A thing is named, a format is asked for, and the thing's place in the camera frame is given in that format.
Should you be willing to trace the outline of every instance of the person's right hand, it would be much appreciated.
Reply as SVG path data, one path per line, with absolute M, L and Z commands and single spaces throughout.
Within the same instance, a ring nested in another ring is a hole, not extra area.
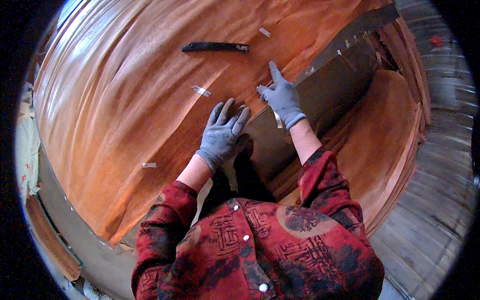
M 265 101 L 268 101 L 268 105 L 280 116 L 287 130 L 290 130 L 295 123 L 307 116 L 299 108 L 300 98 L 293 84 L 283 78 L 273 61 L 269 62 L 268 66 L 273 84 L 269 87 L 259 85 L 257 92 L 263 96 Z

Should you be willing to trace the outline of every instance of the red shirt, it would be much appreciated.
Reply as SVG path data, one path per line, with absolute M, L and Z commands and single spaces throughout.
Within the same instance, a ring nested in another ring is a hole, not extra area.
M 335 155 L 302 168 L 301 207 L 233 198 L 190 229 L 196 192 L 164 188 L 138 233 L 136 299 L 378 298 L 384 268 Z

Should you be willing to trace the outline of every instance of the wooden floor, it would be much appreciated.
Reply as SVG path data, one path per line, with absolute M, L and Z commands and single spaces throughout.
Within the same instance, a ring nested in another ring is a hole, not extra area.
M 406 299 L 423 300 L 455 261 L 471 222 L 470 142 L 477 95 L 456 42 L 443 48 L 429 45 L 435 33 L 451 36 L 431 5 L 420 0 L 396 4 L 417 37 L 432 95 L 432 125 L 418 151 L 415 175 L 370 242 L 384 263 L 386 279 Z

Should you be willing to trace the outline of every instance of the glove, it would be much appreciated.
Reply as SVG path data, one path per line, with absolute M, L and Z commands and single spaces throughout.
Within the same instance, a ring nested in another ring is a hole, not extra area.
M 215 106 L 208 118 L 200 149 L 195 152 L 207 162 L 212 173 L 233 157 L 237 139 L 250 118 L 250 108 L 246 105 L 240 106 L 230 118 L 228 111 L 234 104 L 235 99 L 230 98 L 225 104 L 220 102 Z
M 298 121 L 306 118 L 299 108 L 300 98 L 292 83 L 286 81 L 273 61 L 268 63 L 272 74 L 273 84 L 269 87 L 259 85 L 259 92 L 273 111 L 280 116 L 285 123 L 287 130 Z

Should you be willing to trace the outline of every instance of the leg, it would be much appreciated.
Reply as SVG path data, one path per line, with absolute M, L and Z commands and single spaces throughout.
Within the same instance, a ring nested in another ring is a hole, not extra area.
M 228 200 L 232 192 L 230 191 L 230 183 L 225 173 L 218 169 L 212 177 L 213 186 L 210 189 L 205 202 L 202 205 L 198 219 L 208 215 L 214 208 L 222 204 L 224 201 Z
M 273 202 L 276 200 L 272 193 L 265 187 L 264 183 L 258 177 L 247 149 L 240 152 L 233 163 L 235 176 L 237 177 L 238 197 L 252 199 L 263 202 Z

